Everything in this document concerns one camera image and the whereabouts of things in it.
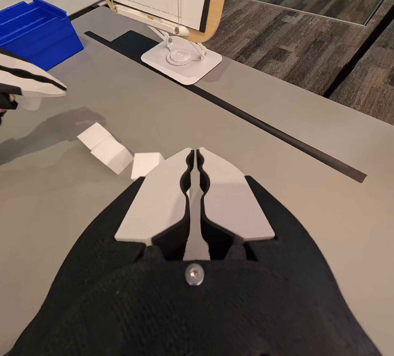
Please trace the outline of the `blue plastic bin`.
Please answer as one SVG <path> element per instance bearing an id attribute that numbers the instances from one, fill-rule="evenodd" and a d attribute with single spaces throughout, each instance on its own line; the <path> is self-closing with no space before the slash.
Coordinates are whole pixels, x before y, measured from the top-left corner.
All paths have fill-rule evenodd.
<path id="1" fill-rule="evenodd" d="M 0 47 L 45 71 L 84 49 L 66 11 L 43 0 L 0 11 Z"/>

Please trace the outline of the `white hard foam cube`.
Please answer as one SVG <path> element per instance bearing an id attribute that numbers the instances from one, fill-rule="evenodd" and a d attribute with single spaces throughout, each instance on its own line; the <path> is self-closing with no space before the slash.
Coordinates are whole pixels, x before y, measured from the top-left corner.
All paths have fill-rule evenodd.
<path id="1" fill-rule="evenodd" d="M 119 175 L 134 160 L 133 155 L 113 137 L 106 137 L 91 150 L 101 163 Z"/>
<path id="2" fill-rule="evenodd" d="M 96 122 L 91 127 L 77 136 L 78 140 L 82 142 L 90 151 L 95 150 L 100 145 L 106 142 L 116 141 L 115 138 L 108 132 L 100 123 Z"/>
<path id="3" fill-rule="evenodd" d="M 135 181 L 139 177 L 145 177 L 164 161 L 164 157 L 159 152 L 135 153 L 132 163 L 131 180 Z"/>

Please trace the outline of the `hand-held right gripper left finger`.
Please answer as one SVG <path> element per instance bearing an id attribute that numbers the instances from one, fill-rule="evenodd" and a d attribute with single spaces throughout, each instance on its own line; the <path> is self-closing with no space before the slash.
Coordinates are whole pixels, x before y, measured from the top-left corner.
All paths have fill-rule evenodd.
<path id="1" fill-rule="evenodd" d="M 182 260 L 190 234 L 191 171 L 194 150 L 171 156 L 142 181 L 115 240 L 157 246 L 167 260 Z"/>

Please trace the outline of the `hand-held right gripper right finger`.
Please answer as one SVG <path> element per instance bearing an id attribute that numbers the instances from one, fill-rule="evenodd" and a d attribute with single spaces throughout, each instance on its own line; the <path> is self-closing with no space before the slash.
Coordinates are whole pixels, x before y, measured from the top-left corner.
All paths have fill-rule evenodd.
<path id="1" fill-rule="evenodd" d="M 204 147 L 196 151 L 201 235 L 211 260 L 224 260 L 233 245 L 275 237 L 246 176 Z"/>

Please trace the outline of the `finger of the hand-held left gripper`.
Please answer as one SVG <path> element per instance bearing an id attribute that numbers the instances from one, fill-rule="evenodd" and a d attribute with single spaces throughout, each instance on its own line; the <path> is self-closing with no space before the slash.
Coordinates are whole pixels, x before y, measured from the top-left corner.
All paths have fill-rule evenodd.
<path id="1" fill-rule="evenodd" d="M 3 48 L 0 49 L 1 82 L 19 86 L 23 90 L 66 90 L 67 87 L 55 77 Z"/>
<path id="2" fill-rule="evenodd" d="M 67 88 L 58 80 L 37 81 L 32 78 L 23 78 L 8 73 L 0 72 L 1 108 L 14 109 L 21 106 L 26 110 L 37 110 L 44 98 L 61 97 L 66 94 Z"/>

